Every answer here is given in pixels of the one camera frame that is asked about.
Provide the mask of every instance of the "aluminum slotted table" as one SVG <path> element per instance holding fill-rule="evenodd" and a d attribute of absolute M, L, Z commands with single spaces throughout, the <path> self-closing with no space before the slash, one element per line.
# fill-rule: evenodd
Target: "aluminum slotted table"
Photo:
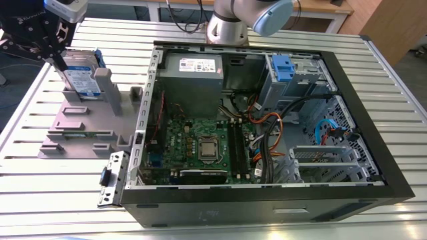
<path fill-rule="evenodd" d="M 143 229 L 123 209 L 96 208 L 106 159 L 36 157 L 64 100 L 64 84 L 46 64 L 0 135 L 0 237 L 427 239 L 427 114 L 374 44 L 354 35 L 249 34 L 253 46 L 337 53 L 417 197 L 334 223 Z M 203 43 L 206 34 L 201 30 L 189 35 L 173 23 L 87 18 L 72 46 L 102 50 L 112 81 L 129 90 L 145 87 L 154 40 Z"/>

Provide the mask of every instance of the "floor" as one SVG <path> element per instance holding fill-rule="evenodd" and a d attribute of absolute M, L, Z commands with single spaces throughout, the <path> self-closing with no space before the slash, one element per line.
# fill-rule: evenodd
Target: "floor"
<path fill-rule="evenodd" d="M 174 15 L 177 21 L 182 23 L 198 22 L 199 20 L 199 11 L 175 9 Z M 110 5 L 90 4 L 86 16 L 90 18 L 150 21 L 147 8 L 134 6 L 111 7 Z M 173 21 L 167 9 L 162 9 L 161 17 L 165 22 Z M 0 132 L 8 123 L 43 64 L 44 62 L 31 61 L 0 53 L 0 74 L 10 81 L 7 86 L 0 87 Z M 427 109 L 427 57 L 417 58 L 414 53 L 409 52 L 394 69 L 422 106 Z"/>

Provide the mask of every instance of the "ram slot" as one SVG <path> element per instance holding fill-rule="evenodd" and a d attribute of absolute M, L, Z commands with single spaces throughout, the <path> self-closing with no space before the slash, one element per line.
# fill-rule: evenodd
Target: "ram slot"
<path fill-rule="evenodd" d="M 237 155 L 238 155 L 238 173 L 245 176 L 250 173 L 249 171 L 249 161 L 246 154 L 246 138 L 243 135 L 242 125 L 237 124 L 234 128 L 234 136 L 235 136 L 235 147 L 237 147 Z"/>
<path fill-rule="evenodd" d="M 239 162 L 238 162 L 238 149 L 237 149 L 237 137 L 235 137 L 235 124 L 231 122 L 227 124 L 227 136 L 229 136 L 231 175 L 237 177 L 239 173 Z"/>

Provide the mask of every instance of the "open computer tower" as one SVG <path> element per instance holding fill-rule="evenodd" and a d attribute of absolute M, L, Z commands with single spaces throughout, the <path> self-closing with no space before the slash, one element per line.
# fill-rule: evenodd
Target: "open computer tower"
<path fill-rule="evenodd" d="M 98 206 L 145 227 L 339 221 L 414 197 L 333 52 L 175 42 L 102 184 Z"/>

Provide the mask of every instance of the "gray plastic holder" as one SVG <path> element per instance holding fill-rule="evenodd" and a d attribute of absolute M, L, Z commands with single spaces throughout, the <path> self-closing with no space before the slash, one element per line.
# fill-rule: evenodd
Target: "gray plastic holder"
<path fill-rule="evenodd" d="M 82 99 L 75 91 L 63 91 L 66 101 L 39 158 L 106 159 L 112 152 L 131 151 L 145 91 L 135 86 L 120 92 L 111 75 L 110 69 L 96 69 L 94 76 L 103 92 L 95 100 Z"/>

